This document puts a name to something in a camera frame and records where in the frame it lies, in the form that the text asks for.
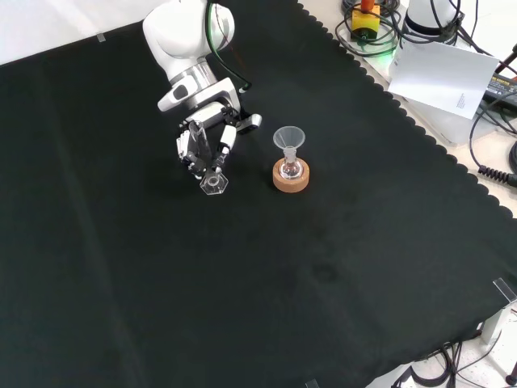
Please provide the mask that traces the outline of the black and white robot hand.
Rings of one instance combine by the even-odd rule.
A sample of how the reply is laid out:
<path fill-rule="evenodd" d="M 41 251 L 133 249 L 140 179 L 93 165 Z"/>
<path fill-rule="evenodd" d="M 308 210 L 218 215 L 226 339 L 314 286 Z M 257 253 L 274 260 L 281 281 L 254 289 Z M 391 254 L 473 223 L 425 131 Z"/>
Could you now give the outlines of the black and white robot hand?
<path fill-rule="evenodd" d="M 179 125 L 176 145 L 180 162 L 197 178 L 220 174 L 237 138 L 239 111 L 229 104 L 212 102 L 191 114 Z M 224 130 L 213 153 L 207 131 L 219 124 Z"/>

